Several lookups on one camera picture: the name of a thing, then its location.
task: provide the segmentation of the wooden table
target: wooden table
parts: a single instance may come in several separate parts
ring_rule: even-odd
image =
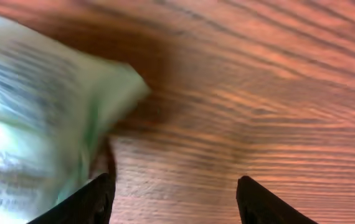
[[[153,94],[116,128],[112,223],[239,223],[251,175],[319,223],[355,223],[355,0],[0,0]]]

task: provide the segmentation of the green plastic bag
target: green plastic bag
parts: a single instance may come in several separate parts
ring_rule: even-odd
[[[25,223],[88,179],[97,139],[149,92],[128,65],[0,17],[0,223]]]

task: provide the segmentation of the wood grain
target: wood grain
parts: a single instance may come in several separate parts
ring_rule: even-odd
[[[0,0],[153,94],[113,133],[111,223],[239,223],[248,174],[318,223],[355,223],[355,0]]]

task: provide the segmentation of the snack bag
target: snack bag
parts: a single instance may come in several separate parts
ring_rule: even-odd
[[[149,92],[129,66],[0,17],[0,223],[26,223],[79,189],[99,135]]]

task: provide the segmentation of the plastic bag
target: plastic bag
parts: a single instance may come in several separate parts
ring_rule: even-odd
[[[0,17],[0,223],[25,223],[87,180],[101,132],[148,92],[128,65]]]

